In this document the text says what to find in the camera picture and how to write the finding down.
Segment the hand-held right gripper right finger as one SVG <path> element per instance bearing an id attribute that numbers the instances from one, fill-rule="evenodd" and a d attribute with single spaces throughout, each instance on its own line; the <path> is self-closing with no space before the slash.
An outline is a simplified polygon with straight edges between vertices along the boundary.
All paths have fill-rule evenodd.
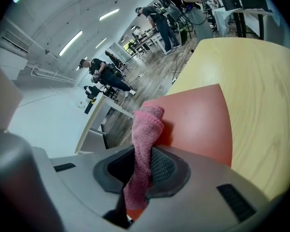
<path id="1" fill-rule="evenodd" d="M 172 197 L 150 199 L 133 223 L 134 232 L 225 232 L 247 227 L 269 204 L 266 196 L 229 166 L 177 148 L 161 148 L 190 167 L 187 183 Z"/>

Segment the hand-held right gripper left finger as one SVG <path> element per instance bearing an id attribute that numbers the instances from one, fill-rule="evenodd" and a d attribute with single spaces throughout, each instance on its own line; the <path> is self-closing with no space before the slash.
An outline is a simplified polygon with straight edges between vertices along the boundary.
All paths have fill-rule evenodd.
<path id="1" fill-rule="evenodd" d="M 131 225 L 124 201 L 105 192 L 94 178 L 94 167 L 119 151 L 80 154 L 51 159 L 42 148 L 33 149 L 42 183 L 67 232 L 125 232 Z"/>

